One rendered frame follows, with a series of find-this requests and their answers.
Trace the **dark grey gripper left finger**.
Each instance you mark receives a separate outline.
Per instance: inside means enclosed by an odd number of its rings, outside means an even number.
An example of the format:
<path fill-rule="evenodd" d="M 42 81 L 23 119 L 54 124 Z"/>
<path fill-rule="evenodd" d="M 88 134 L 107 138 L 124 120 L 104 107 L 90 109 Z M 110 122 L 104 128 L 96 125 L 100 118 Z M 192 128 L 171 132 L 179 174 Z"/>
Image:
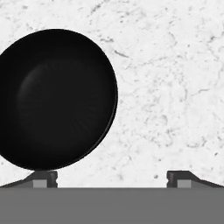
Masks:
<path fill-rule="evenodd" d="M 34 171 L 26 178 L 11 182 L 3 187 L 57 188 L 57 178 L 58 173 L 56 171 Z"/>

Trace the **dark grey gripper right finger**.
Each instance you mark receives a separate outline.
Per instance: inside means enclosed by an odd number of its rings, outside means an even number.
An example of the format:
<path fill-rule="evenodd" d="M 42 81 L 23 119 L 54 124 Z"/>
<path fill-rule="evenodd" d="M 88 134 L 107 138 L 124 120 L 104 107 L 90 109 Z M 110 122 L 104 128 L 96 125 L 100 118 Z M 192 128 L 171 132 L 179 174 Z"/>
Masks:
<path fill-rule="evenodd" d="M 168 171 L 166 178 L 168 188 L 223 188 L 223 185 L 200 179 L 190 171 Z"/>

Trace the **black bowl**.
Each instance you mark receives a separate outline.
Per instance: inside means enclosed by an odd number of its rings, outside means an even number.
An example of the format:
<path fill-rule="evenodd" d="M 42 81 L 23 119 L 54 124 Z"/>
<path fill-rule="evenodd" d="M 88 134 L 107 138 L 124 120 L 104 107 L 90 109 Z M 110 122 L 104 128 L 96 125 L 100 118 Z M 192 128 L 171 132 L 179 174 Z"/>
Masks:
<path fill-rule="evenodd" d="M 36 31 L 0 53 L 0 156 L 34 171 L 84 158 L 107 135 L 118 102 L 108 57 L 75 31 Z"/>

